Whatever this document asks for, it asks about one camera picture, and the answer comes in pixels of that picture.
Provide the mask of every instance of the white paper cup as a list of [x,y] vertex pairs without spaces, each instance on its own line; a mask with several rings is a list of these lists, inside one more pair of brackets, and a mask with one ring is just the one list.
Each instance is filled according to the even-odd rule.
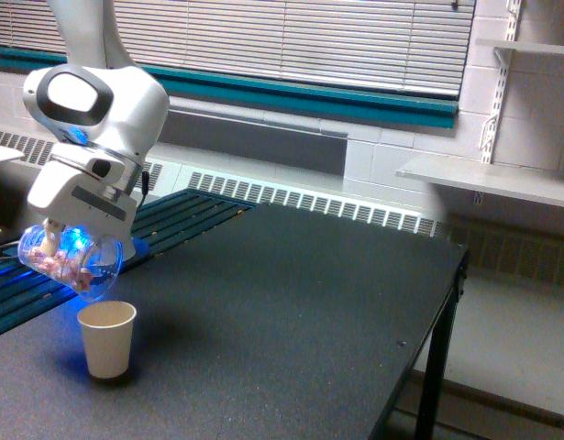
[[127,371],[135,316],[137,309],[122,301],[95,302],[78,313],[92,376],[110,379]]

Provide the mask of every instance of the teal window trim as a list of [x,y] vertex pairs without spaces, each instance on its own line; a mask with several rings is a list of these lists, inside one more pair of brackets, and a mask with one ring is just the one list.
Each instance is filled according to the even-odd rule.
[[[64,55],[0,46],[0,69],[28,72],[66,62]],[[258,105],[282,112],[346,117],[362,122],[452,128],[457,101],[297,84],[207,71],[143,65],[168,93]]]

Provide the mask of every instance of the candy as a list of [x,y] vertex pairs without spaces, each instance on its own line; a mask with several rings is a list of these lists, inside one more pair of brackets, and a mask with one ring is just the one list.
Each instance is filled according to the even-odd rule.
[[81,267],[82,255],[80,253],[70,258],[66,251],[58,250],[53,256],[48,257],[42,248],[33,247],[28,252],[28,258],[39,272],[70,285],[76,292],[90,291],[90,283],[94,275],[89,269]]

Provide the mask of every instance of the blue slatted mat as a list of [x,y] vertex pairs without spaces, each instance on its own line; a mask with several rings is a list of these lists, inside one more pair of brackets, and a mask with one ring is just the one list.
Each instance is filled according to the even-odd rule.
[[[132,233],[149,245],[149,254],[131,259],[121,273],[253,206],[197,190],[175,192],[146,204],[137,212]],[[71,289],[27,268],[15,258],[0,260],[0,335],[74,296]]]

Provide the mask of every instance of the white shelf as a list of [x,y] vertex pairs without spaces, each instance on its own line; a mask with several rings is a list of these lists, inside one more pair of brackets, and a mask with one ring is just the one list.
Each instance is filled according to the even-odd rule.
[[439,185],[564,207],[564,177],[550,172],[426,154],[410,160],[396,174]]
[[16,149],[1,147],[0,146],[0,162],[6,162],[7,160],[20,159],[23,157],[23,153],[17,151]]
[[517,50],[528,53],[543,53],[548,55],[564,55],[564,46],[554,44],[525,43],[521,41],[505,41],[503,39],[477,38],[479,46],[489,46],[496,49]]

